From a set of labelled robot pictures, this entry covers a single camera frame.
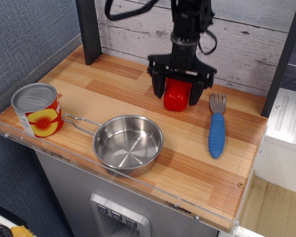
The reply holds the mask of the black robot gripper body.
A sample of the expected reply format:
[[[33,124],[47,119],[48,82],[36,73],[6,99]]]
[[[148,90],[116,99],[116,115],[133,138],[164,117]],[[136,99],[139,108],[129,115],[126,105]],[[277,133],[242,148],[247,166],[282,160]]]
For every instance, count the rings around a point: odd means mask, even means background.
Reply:
[[[197,46],[182,46],[173,44],[170,54],[149,55],[148,73],[157,72],[174,79],[193,82],[199,80],[205,87],[214,83],[217,70],[196,57]]]

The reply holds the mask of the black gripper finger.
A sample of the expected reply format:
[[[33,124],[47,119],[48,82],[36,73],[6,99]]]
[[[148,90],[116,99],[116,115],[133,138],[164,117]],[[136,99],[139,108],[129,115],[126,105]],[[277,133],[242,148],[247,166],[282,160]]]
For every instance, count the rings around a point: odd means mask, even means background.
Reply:
[[[189,96],[189,105],[196,105],[199,101],[200,96],[202,95],[204,89],[204,82],[194,81],[191,86],[190,96]]]
[[[153,92],[155,96],[157,96],[160,99],[163,96],[165,91],[166,77],[157,72],[152,72],[151,79],[152,79]]]

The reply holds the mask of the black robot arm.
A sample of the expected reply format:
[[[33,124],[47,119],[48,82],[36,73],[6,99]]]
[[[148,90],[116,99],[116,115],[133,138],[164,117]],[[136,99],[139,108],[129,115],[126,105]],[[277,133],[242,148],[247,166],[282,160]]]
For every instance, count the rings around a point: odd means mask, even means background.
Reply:
[[[170,54],[148,56],[148,73],[152,77],[154,94],[161,98],[166,89],[166,79],[191,83],[189,104],[197,104],[202,92],[212,87],[217,70],[203,62],[196,51],[202,33],[209,33],[214,12],[209,0],[173,0],[171,2],[173,31]]]

